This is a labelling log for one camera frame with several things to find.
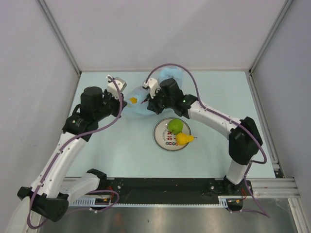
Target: metal floor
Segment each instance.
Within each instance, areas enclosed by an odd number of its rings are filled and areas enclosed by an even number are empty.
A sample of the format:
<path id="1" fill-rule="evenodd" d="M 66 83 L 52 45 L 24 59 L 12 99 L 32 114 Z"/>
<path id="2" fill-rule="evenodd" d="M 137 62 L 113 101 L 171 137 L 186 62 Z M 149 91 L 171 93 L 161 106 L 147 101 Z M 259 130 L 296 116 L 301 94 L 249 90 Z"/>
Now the metal floor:
<path id="1" fill-rule="evenodd" d="M 271 219 L 253 213 L 230 214 L 223 208 L 112 208 L 79 211 L 48 222 L 40 233 L 296 233 L 287 199 L 262 199 Z M 252 200 L 244 208 L 257 209 Z"/>

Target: white wall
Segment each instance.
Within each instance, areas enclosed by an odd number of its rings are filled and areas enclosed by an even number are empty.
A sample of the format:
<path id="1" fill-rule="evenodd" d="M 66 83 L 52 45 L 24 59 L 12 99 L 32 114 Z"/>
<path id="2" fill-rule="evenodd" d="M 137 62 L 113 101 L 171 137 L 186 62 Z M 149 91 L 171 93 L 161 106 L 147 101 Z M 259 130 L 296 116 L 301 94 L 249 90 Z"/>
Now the white wall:
<path id="1" fill-rule="evenodd" d="M 0 1 L 0 232 L 59 139 L 78 77 L 35 0 Z"/>
<path id="2" fill-rule="evenodd" d="M 296 1 L 254 73 L 281 165 L 311 217 L 311 1 Z"/>
<path id="3" fill-rule="evenodd" d="M 82 71 L 249 69 L 285 0 L 47 0 Z"/>

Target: robotic arm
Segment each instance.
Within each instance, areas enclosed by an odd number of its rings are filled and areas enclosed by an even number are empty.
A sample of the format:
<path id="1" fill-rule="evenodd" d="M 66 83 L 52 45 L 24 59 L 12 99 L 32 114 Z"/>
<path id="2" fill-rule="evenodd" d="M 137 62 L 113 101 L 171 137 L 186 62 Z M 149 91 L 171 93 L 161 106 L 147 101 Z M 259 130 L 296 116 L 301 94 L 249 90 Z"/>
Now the robotic arm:
<path id="1" fill-rule="evenodd" d="M 126 82 L 124 80 L 111 76 L 108 78 L 114 79 L 121 92 L 125 89 Z M 82 135 L 69 142 L 64 148 L 62 147 L 69 139 L 98 129 L 99 121 L 105 117 L 109 115 L 117 117 L 120 101 L 122 101 L 124 108 L 127 103 L 123 99 L 119 99 L 117 88 L 111 81 L 108 81 L 107 89 L 104 92 L 99 87 L 88 87 L 84 90 L 81 95 L 81 103 L 67 118 L 63 133 L 47 165 L 30 187 L 21 187 L 17 194 L 21 200 L 25 197 L 31 198 L 33 194 L 36 194 L 32 204 L 33 211 L 52 221 L 58 221 L 67 211 L 70 202 L 90 191 L 106 187 L 106 174 L 95 169 L 89 170 L 83 177 L 72 182 L 69 186 L 61 186 L 72 162 L 89 141 L 91 134 Z"/>
<path id="2" fill-rule="evenodd" d="M 150 94 L 147 96 L 148 110 L 160 114 L 164 109 L 171 108 L 178 116 L 202 122 L 229 140 L 229 155 L 232 161 L 225 176 L 226 188 L 229 192 L 239 188 L 251 159 L 259 149 L 250 136 L 240 127 L 232 124 L 232 121 L 244 126 L 262 145 L 254 120 L 249 117 L 234 118 L 206 104 L 203 107 L 196 96 L 184 95 L 173 78 L 162 81 L 160 85 L 157 80 L 149 78 L 144 82 L 143 87 L 150 89 Z"/>

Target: white plate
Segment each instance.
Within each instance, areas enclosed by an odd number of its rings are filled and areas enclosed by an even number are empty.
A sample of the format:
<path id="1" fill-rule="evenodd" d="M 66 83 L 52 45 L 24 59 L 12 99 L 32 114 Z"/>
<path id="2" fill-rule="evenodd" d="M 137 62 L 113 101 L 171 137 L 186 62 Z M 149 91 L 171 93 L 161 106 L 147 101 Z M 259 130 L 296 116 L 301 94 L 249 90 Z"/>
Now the white plate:
<path id="1" fill-rule="evenodd" d="M 176 141 L 176 135 L 168 131 L 167 126 L 168 126 L 169 122 L 173 119 L 176 119 L 176 118 L 172 117 L 172 118 L 166 118 L 164 120 L 161 120 L 156 125 L 155 130 L 154 130 L 155 142 L 161 148 L 163 148 L 165 150 L 169 150 L 169 151 L 181 150 L 188 145 L 188 143 L 184 144 L 184 145 L 178 145 L 177 141 Z M 190 130 L 189 126 L 183 120 L 181 120 L 181 121 L 184 124 L 182 132 L 187 134 L 187 135 L 190 135 L 191 130 Z"/>

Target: stainless steel surface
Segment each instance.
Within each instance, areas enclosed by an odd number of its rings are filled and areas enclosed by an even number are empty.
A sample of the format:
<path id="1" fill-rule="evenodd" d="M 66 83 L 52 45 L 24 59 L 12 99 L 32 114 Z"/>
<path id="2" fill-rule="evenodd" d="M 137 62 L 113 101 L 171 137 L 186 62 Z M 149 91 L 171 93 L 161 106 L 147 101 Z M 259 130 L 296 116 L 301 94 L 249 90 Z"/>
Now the stainless steel surface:
<path id="1" fill-rule="evenodd" d="M 48 222 L 43 233 L 296 233 L 287 199 L 260 203 L 271 219 L 253 213 L 230 214 L 220 208 L 112 208 L 94 214 L 80 211 Z M 256 208 L 246 200 L 245 208 Z"/>
<path id="2" fill-rule="evenodd" d="M 46 2 L 44 0 L 37 0 L 39 7 L 41 8 L 45 18 L 47 19 L 49 25 L 51 26 L 52 31 L 54 32 L 56 38 L 58 39 L 61 47 L 64 49 L 65 53 L 67 54 L 74 70 L 77 72 L 78 76 L 80 76 L 80 69 L 78 67 L 78 64 L 75 60 L 75 58 L 72 55 L 72 52 L 69 49 L 69 46 L 67 44 L 67 42 L 64 39 L 64 36 L 62 34 L 62 32 L 60 31 L 48 5 L 46 4 Z"/>
<path id="3" fill-rule="evenodd" d="M 260 61 L 260 59 L 262 58 L 262 56 L 264 55 L 264 52 L 266 51 L 266 49 L 268 48 L 270 41 L 273 39 L 273 36 L 275 35 L 277 29 L 279 28 L 280 24 L 282 23 L 284 17 L 286 16 L 289 8 L 292 6 L 293 2 L 295 0 L 286 0 L 286 2 L 283 5 L 282 10 L 280 11 L 280 13 L 278 14 L 272 28 L 270 29 L 268 36 L 266 37 L 265 41 L 263 42 L 263 45 L 261 46 L 259 53 L 257 54 L 251 68 L 251 74 L 254 72 L 254 70 L 256 69 L 256 66 L 258 64 L 258 62 Z"/>

